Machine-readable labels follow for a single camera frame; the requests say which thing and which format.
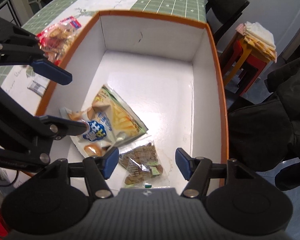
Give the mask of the clear brown biscuit packet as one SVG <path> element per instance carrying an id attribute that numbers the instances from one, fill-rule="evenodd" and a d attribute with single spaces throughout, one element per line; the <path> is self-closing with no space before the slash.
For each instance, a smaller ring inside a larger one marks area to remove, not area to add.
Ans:
<path id="1" fill-rule="evenodd" d="M 120 148 L 119 164 L 126 170 L 125 188 L 163 188 L 170 181 L 153 141 L 141 140 Z"/>

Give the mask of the white blue cookie snack bag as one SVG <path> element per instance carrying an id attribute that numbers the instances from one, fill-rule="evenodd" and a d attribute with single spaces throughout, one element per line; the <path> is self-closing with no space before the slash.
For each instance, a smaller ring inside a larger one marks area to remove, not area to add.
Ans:
<path id="1" fill-rule="evenodd" d="M 86 125 L 86 131 L 80 135 L 73 135 L 72 142 L 84 157 L 105 155 L 107 150 L 119 144 L 109 118 L 102 111 L 95 111 L 89 107 L 84 111 L 74 112 L 66 107 L 59 109 L 61 116 L 72 121 L 79 121 Z"/>

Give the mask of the orange wooden stool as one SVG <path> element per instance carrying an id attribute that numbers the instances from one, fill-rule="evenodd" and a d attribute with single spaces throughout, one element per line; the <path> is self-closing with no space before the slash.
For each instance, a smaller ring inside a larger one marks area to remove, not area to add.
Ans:
<path id="1" fill-rule="evenodd" d="M 255 83 L 269 62 L 270 59 L 249 45 L 244 36 L 237 32 L 219 57 L 223 83 L 227 85 L 241 70 L 236 94 L 242 96 Z"/>

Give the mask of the stack of folded cloths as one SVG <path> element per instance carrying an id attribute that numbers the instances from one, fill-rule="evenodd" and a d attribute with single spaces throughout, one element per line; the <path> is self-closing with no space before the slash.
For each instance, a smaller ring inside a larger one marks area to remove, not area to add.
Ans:
<path id="1" fill-rule="evenodd" d="M 236 31 L 244 37 L 245 42 L 257 49 L 270 61 L 277 62 L 276 45 L 273 34 L 260 23 L 241 23 Z"/>

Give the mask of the red long cracker packet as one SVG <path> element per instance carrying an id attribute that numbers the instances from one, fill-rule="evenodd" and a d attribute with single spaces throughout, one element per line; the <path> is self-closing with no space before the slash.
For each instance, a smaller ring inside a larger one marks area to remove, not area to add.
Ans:
<path id="1" fill-rule="evenodd" d="M 49 61 L 60 65 L 61 60 L 81 31 L 81 24 L 70 16 L 55 23 L 37 35 L 40 49 L 47 55 Z"/>

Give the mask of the clear white candy packet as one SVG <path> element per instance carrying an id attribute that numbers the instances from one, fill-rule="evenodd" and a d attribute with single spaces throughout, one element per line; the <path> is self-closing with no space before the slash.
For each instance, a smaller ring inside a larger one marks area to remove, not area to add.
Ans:
<path id="1" fill-rule="evenodd" d="M 43 97 L 49 83 L 50 83 L 49 79 L 40 75 L 36 75 L 33 78 L 33 80 L 28 84 L 27 88 L 35 92 L 40 97 Z"/>

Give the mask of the orange white cardboard box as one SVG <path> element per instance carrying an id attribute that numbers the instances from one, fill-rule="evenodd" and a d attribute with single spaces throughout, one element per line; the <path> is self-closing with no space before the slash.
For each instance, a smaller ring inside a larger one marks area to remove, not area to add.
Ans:
<path id="1" fill-rule="evenodd" d="M 186 181 L 175 150 L 223 163 L 229 156 L 226 102 L 218 56 L 207 24 L 177 16 L 107 10 L 83 28 L 61 67 L 72 83 L 50 83 L 31 102 L 36 115 L 90 106 L 108 85 L 145 123 L 178 192 Z"/>

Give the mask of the black chair right side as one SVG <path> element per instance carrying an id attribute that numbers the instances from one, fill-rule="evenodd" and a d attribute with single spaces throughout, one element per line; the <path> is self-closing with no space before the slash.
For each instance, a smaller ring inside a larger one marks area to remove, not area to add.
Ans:
<path id="1" fill-rule="evenodd" d="M 250 4 L 248 0 L 207 0 L 205 10 L 210 9 L 217 20 L 222 24 L 221 27 L 213 33 L 215 45 L 230 27 L 241 17 L 243 10 Z"/>

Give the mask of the green chips snack bag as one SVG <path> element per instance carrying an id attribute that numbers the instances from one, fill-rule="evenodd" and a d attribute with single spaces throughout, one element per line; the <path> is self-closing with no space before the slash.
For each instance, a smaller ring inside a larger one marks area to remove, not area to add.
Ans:
<path id="1" fill-rule="evenodd" d="M 109 118 L 115 137 L 120 140 L 116 146 L 132 141 L 148 131 L 126 102 L 107 85 L 103 85 L 99 90 L 91 107 L 95 111 L 104 112 Z"/>

